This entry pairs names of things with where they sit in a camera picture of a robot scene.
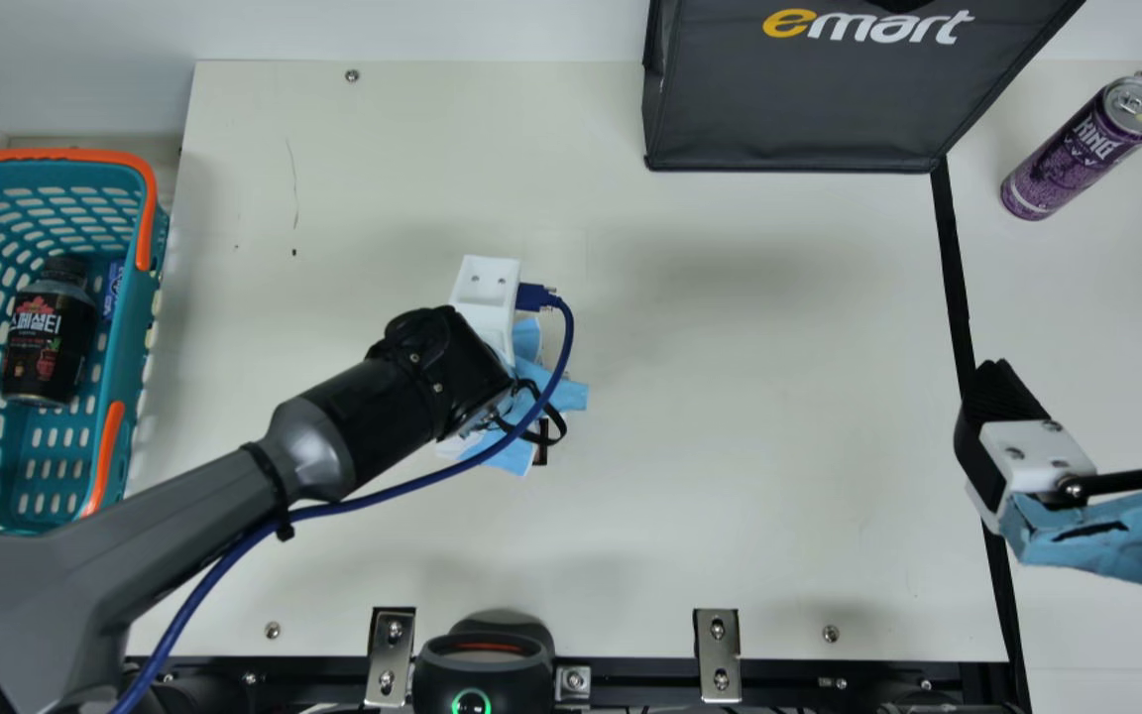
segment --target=plastic shopping basket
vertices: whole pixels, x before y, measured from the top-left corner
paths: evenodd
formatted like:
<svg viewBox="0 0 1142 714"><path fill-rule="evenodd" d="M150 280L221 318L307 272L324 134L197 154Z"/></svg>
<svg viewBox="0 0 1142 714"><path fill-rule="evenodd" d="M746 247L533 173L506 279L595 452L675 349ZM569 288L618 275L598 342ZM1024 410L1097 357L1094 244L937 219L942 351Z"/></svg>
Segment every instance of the plastic shopping basket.
<svg viewBox="0 0 1142 714"><path fill-rule="evenodd" d="M96 298L110 262L126 260L70 406L0 396L0 531L42 532L122 497L168 222L153 169L131 154L0 151L0 371L11 299L46 257L82 258Z"/></svg>

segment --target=bottle label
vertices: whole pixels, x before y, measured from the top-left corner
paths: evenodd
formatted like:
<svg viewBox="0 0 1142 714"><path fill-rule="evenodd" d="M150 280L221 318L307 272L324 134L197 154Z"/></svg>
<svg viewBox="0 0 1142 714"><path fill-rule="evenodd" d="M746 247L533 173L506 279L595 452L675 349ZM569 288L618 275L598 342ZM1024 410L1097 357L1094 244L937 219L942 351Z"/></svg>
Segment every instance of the bottle label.
<svg viewBox="0 0 1142 714"><path fill-rule="evenodd" d="M19 292L3 361L3 396L64 403L78 392L95 334L95 307L50 292Z"/></svg>

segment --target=purple can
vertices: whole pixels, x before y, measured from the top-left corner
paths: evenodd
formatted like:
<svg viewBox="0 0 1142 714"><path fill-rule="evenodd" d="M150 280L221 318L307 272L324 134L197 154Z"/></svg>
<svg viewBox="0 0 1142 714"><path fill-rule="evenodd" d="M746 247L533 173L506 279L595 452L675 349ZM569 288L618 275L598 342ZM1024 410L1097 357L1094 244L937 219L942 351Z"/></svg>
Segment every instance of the purple can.
<svg viewBox="0 0 1142 714"><path fill-rule="evenodd" d="M1003 180L1003 206L1040 222L1142 146L1142 72L1104 87Z"/></svg>

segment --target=black bottle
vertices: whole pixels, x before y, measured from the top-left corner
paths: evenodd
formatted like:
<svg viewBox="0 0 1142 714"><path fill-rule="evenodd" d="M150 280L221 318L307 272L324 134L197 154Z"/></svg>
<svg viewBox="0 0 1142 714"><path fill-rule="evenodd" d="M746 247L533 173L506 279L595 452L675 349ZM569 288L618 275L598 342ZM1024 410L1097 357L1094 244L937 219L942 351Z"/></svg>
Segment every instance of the black bottle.
<svg viewBox="0 0 1142 714"><path fill-rule="evenodd" d="M67 407L78 393L91 347L95 300L87 295L87 264L54 256L11 305L3 359L3 399L35 407Z"/></svg>

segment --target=screw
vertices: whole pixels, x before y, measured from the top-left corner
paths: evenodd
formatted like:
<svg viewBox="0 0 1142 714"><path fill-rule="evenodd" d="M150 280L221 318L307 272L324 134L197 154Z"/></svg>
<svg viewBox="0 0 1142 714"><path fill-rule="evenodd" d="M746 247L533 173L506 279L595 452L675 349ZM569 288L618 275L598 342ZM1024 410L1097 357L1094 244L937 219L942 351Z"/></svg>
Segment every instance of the screw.
<svg viewBox="0 0 1142 714"><path fill-rule="evenodd" d="M571 690L580 691L584 689L584 674L577 673L576 669L568 669L566 676L562 677L562 681L566 682Z"/></svg>

